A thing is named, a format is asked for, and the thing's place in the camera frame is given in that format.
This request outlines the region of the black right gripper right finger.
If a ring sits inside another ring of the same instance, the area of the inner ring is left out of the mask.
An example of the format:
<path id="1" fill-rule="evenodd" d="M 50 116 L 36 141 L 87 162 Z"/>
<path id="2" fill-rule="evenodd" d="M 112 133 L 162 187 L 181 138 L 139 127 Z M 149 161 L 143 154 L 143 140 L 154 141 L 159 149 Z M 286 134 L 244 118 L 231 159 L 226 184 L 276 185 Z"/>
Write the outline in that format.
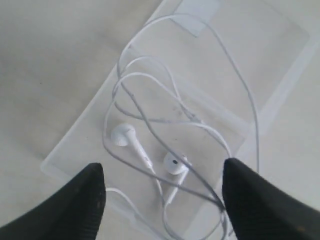
<path id="1" fill-rule="evenodd" d="M 286 194 L 237 158 L 223 165 L 222 196 L 239 240 L 318 240 L 320 212 Z"/>

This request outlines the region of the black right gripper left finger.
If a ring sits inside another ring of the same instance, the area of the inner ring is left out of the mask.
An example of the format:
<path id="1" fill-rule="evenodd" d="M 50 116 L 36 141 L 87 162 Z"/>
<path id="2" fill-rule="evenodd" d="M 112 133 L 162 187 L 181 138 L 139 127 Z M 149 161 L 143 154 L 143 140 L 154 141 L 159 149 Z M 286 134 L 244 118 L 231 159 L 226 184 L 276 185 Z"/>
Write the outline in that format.
<path id="1" fill-rule="evenodd" d="M 106 205 L 103 167 L 90 163 L 37 207 L 0 228 L 2 240 L 94 240 Z"/>

